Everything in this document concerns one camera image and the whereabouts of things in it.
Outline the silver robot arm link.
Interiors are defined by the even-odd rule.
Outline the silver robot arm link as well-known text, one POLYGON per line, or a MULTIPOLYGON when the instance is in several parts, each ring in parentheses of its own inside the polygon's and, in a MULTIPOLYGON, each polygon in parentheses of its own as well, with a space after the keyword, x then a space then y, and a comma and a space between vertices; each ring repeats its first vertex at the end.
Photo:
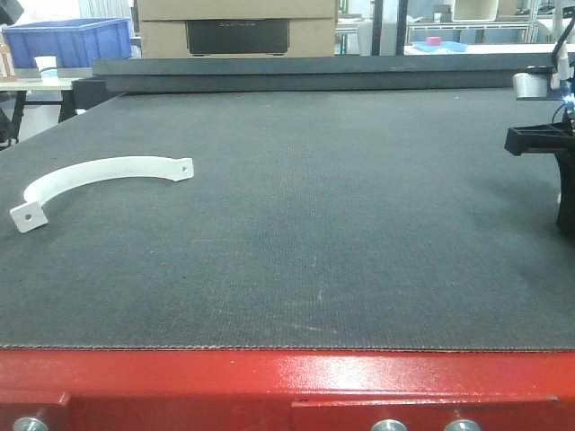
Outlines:
POLYGON ((574 2, 553 2, 553 35, 556 42, 549 66, 529 66, 513 76, 518 100, 574 103, 574 61, 570 60, 568 43, 574 31, 574 2))

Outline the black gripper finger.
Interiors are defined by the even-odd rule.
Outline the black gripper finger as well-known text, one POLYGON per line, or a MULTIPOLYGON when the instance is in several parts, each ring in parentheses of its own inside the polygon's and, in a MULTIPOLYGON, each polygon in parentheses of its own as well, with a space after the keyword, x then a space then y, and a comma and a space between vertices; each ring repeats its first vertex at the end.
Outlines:
POLYGON ((574 135, 571 127, 564 123, 509 128, 504 148, 514 156, 573 154, 574 135))

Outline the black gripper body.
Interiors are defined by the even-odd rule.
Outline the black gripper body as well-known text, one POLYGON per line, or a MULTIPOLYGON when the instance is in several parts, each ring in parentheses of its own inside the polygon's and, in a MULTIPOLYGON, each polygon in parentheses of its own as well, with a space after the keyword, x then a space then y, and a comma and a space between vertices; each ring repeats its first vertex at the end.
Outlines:
POLYGON ((568 142, 555 153, 561 181, 558 197, 559 210, 556 220, 558 229, 567 236, 574 235, 574 104, 565 103, 562 125, 568 142))

